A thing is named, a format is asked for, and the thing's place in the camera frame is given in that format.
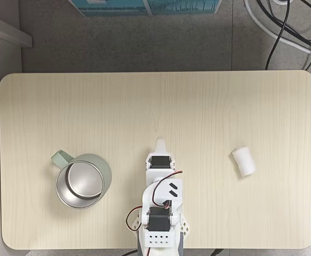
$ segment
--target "light wood tabletop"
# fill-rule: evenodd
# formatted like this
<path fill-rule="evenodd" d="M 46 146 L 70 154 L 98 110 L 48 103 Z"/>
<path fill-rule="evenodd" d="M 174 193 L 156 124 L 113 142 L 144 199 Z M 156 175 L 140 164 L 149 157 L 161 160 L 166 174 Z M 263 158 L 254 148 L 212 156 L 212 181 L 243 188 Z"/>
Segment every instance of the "light wood tabletop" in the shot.
<path fill-rule="evenodd" d="M 311 245 L 311 74 L 305 71 L 12 74 L 0 83 L 2 235 L 14 249 L 136 248 L 158 136 L 183 170 L 185 248 Z M 242 179 L 230 153 L 248 146 Z M 113 180 L 96 205 L 58 199 L 51 156 L 93 153 Z"/>

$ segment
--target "white robotic arm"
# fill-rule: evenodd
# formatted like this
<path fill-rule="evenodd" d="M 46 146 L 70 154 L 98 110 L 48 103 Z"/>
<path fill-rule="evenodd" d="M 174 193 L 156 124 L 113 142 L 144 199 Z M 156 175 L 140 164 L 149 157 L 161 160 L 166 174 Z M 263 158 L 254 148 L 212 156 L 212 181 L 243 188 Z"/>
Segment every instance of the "white robotic arm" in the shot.
<path fill-rule="evenodd" d="M 182 256 L 184 238 L 189 226 L 182 212 L 182 179 L 175 170 L 172 154 L 159 137 L 156 149 L 146 159 L 147 188 L 142 208 L 133 224 L 138 229 L 139 256 Z"/>

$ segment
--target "box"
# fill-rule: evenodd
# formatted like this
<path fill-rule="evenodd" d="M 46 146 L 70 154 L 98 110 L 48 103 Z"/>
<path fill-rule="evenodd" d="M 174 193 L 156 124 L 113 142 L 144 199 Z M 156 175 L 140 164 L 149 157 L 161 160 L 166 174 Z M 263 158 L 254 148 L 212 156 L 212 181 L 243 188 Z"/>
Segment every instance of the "box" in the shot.
<path fill-rule="evenodd" d="M 222 0 L 69 0 L 85 17 L 216 13 Z"/>

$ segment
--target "metal cup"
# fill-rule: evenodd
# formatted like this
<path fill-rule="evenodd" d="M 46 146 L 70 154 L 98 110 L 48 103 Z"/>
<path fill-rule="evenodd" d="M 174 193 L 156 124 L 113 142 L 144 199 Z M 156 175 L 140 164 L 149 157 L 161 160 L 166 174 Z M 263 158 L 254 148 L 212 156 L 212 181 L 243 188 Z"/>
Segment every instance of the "metal cup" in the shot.
<path fill-rule="evenodd" d="M 110 167 L 100 156 L 84 154 L 73 158 L 59 150 L 51 160 L 61 169 L 55 182 L 57 194 L 71 208 L 94 205 L 111 184 Z"/>

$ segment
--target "white cylinder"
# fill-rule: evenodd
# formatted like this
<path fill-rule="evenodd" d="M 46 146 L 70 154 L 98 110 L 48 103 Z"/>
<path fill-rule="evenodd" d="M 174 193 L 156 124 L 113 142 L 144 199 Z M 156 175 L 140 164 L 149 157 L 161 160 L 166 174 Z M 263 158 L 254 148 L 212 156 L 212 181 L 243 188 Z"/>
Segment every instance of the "white cylinder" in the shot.
<path fill-rule="evenodd" d="M 256 171 L 256 164 L 248 147 L 236 148 L 231 154 L 238 165 L 242 177 L 253 174 Z"/>

